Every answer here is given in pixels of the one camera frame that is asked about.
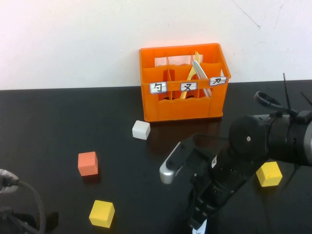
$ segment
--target white label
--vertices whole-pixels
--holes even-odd
[[[211,162],[211,168],[213,168],[216,165],[216,156],[214,157],[213,161]]]
[[[150,91],[152,94],[166,93],[167,82],[150,83]]]
[[[189,83],[181,83],[180,90],[182,92],[184,91],[191,91],[197,89],[197,83],[196,82],[189,82]]]
[[[211,77],[210,78],[210,86],[216,86],[218,84],[225,84],[226,83],[226,77]]]
[[[197,231],[193,229],[192,234],[205,234],[206,224],[207,224],[207,220],[203,222],[203,224],[200,226],[200,228]]]

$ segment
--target orange plastic crate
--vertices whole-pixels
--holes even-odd
[[[203,56],[200,66],[208,79],[198,79],[194,75],[187,81],[192,68],[190,64],[172,65],[172,56],[194,55],[198,51]],[[140,74],[144,118],[147,122],[220,117],[231,74],[218,43],[140,49]],[[155,67],[155,58],[167,57],[166,65]],[[216,83],[223,72],[221,83]],[[196,89],[187,92],[181,99],[182,83],[195,82]],[[210,88],[211,97],[206,97],[203,89]]]

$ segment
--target orange cube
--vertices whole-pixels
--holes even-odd
[[[95,152],[78,155],[78,169],[81,176],[96,175],[98,173],[98,158]]]

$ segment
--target black table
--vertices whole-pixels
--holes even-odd
[[[312,81],[288,82],[292,108],[311,109]],[[282,82],[229,85],[222,119],[151,124],[147,141],[132,137],[143,120],[139,87],[0,91],[0,167],[32,184],[46,210],[59,211],[54,233],[167,234],[178,227],[191,189],[190,174],[168,186],[159,167],[175,145],[193,133],[227,136],[230,124],[246,114],[269,111],[255,103],[261,90],[286,104]],[[221,143],[212,144],[218,150]],[[78,153],[96,151],[100,180],[83,180]],[[300,167],[283,190],[293,165],[278,162],[278,187],[261,188],[254,176],[219,212],[218,233],[311,233],[312,168]],[[89,221],[94,200],[111,201],[115,216],[109,230]],[[23,188],[0,196],[0,206],[37,213]]]

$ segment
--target white card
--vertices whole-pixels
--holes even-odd
[[[203,224],[200,226],[200,228],[196,231],[195,229],[193,229],[193,234],[205,234],[206,231],[206,224],[207,224],[207,220],[205,220],[203,222]]]

